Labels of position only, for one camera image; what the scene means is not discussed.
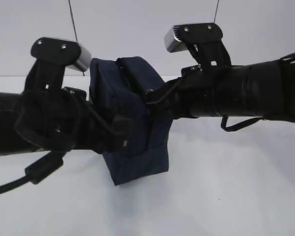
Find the robotic arm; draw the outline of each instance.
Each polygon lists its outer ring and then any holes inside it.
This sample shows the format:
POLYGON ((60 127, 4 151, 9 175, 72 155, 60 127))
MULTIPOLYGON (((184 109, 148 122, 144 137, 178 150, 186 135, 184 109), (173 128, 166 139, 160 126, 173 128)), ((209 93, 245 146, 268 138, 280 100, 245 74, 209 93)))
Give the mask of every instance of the robotic arm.
POLYGON ((93 59, 90 101, 85 91, 62 88, 65 67, 86 71, 90 53, 76 42, 38 39, 24 91, 0 93, 0 155, 51 152, 0 193, 39 183, 72 149, 102 153, 115 185, 167 171, 173 119, 221 117, 226 131, 261 119, 295 122, 295 53, 234 66, 222 37, 214 23, 174 26, 167 50, 188 50, 197 65, 166 83, 142 58, 93 59), (254 118, 226 126, 228 117, 241 116, 254 118))

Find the screw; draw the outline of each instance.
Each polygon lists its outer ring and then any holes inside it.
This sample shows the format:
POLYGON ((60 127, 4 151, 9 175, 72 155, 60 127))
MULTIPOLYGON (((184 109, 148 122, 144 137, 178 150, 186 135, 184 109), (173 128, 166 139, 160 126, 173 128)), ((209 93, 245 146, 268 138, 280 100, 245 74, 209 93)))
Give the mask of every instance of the screw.
POLYGON ((191 70, 199 70, 199 69, 201 69, 200 65, 195 65, 191 67, 191 70))
POLYGON ((60 128, 61 128, 60 125, 58 125, 57 128, 56 128, 56 132, 59 133, 60 132, 60 128))

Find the black strap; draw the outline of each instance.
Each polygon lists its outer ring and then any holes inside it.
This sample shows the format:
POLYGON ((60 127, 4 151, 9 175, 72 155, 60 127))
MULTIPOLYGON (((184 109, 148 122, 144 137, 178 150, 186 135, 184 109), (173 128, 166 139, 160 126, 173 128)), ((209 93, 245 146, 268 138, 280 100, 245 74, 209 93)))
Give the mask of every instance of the black strap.
POLYGON ((235 131, 238 131, 242 128, 246 128, 246 127, 248 127, 254 123, 257 123, 260 120, 264 120, 264 119, 265 119, 264 117, 251 118, 251 119, 244 120, 238 124, 234 124, 232 126, 226 127, 228 117, 223 117, 222 122, 221 122, 221 128, 223 130, 225 130, 226 132, 235 132, 235 131))

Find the metal bracket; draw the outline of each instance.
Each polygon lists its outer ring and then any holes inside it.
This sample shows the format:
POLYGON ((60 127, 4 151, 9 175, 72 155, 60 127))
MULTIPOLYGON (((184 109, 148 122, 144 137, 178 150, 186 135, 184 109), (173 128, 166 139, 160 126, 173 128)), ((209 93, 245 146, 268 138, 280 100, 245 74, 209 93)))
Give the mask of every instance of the metal bracket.
POLYGON ((207 74, 215 65, 232 65, 222 37, 223 32, 215 23, 177 25, 165 36, 165 44, 169 52, 188 50, 207 74))
POLYGON ((31 55, 37 60, 26 78, 15 130, 37 147, 69 151, 82 111, 76 96, 61 89, 64 71, 66 66, 86 71, 91 55, 77 42, 46 37, 35 41, 31 55))

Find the gray wall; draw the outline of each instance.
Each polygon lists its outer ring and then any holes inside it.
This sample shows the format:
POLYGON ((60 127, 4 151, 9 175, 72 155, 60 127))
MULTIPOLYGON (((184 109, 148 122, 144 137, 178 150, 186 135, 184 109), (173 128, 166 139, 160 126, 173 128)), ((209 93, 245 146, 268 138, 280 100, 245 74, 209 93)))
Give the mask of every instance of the gray wall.
MULTIPOLYGON (((212 22, 216 1, 72 0, 72 7, 93 57, 142 56, 169 80, 194 61, 167 53, 164 34, 174 24, 212 22)), ((220 0, 216 22, 233 64, 295 52, 295 0, 220 0)), ((0 1, 0 91, 22 91, 41 36, 74 40, 67 1, 0 1)), ((88 76, 66 74, 66 86, 88 90, 88 76)), ((170 171, 119 187, 102 156, 69 153, 38 186, 0 195, 0 236, 295 236, 295 124, 263 121, 226 133, 219 122, 175 121, 170 171)), ((0 184, 40 156, 0 157, 0 184)))

